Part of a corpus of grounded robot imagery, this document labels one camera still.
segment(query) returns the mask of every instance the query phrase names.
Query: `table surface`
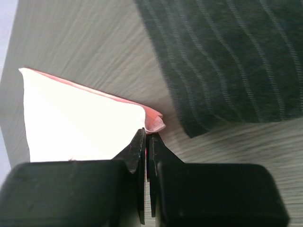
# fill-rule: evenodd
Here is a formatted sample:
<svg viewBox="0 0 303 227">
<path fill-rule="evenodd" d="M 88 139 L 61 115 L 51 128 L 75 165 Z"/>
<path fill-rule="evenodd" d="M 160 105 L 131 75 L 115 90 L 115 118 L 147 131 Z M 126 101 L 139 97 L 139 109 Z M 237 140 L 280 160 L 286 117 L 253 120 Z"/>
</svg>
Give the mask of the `table surface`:
<svg viewBox="0 0 303 227">
<path fill-rule="evenodd" d="M 303 225 L 303 119 L 231 124 L 189 139 L 132 0 L 19 1 L 0 84 L 0 124 L 12 167 L 29 161 L 21 67 L 158 110 L 167 125 L 161 132 L 165 144 L 185 162 L 264 165 L 280 189 L 291 226 Z M 154 226 L 149 209 L 146 226 Z"/>
</svg>

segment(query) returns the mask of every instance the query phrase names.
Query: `pinstripe fabric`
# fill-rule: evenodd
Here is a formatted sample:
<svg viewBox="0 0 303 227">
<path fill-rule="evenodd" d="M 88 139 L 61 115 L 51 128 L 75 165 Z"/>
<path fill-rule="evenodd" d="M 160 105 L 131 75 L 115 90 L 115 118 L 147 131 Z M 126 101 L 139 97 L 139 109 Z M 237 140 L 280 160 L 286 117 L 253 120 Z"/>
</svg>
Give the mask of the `pinstripe fabric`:
<svg viewBox="0 0 303 227">
<path fill-rule="evenodd" d="M 190 137 L 302 116 L 302 1 L 136 2 Z"/>
</svg>

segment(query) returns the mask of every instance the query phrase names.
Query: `gray fabric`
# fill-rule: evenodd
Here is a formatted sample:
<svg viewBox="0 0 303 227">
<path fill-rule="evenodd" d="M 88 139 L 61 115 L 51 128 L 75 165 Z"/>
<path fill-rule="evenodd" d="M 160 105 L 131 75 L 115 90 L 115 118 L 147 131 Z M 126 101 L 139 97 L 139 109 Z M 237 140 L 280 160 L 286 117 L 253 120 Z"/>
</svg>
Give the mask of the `gray fabric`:
<svg viewBox="0 0 303 227">
<path fill-rule="evenodd" d="M 300 0 L 136 2 L 189 136 L 302 116 Z"/>
</svg>

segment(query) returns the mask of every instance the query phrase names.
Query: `striped cloth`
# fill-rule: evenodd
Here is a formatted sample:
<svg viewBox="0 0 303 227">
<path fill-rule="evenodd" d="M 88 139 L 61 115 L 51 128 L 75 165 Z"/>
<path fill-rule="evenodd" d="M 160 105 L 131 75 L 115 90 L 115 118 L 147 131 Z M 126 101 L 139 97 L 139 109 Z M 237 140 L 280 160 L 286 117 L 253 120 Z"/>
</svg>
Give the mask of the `striped cloth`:
<svg viewBox="0 0 303 227">
<path fill-rule="evenodd" d="M 190 137 L 302 116 L 303 0 L 135 0 Z"/>
</svg>

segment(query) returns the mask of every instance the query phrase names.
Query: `gray surface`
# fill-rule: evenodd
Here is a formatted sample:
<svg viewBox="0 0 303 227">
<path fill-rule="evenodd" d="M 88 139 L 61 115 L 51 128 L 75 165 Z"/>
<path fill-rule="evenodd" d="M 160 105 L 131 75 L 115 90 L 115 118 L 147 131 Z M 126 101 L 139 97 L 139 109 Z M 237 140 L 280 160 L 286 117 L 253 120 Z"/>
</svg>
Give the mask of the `gray surface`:
<svg viewBox="0 0 303 227">
<path fill-rule="evenodd" d="M 157 109 L 167 124 L 165 143 L 184 161 L 263 164 L 277 181 L 292 226 L 303 226 L 303 119 L 230 125 L 189 139 L 132 0 L 20 1 L 0 84 L 0 123 L 12 166 L 29 160 L 20 67 Z"/>
<path fill-rule="evenodd" d="M 10 33 L 16 12 L 17 0 L 1 0 L 0 8 L 0 81 L 6 52 L 9 46 Z M 10 171 L 10 163 L 6 152 L 2 131 L 0 128 L 0 187 L 7 173 Z"/>
</svg>

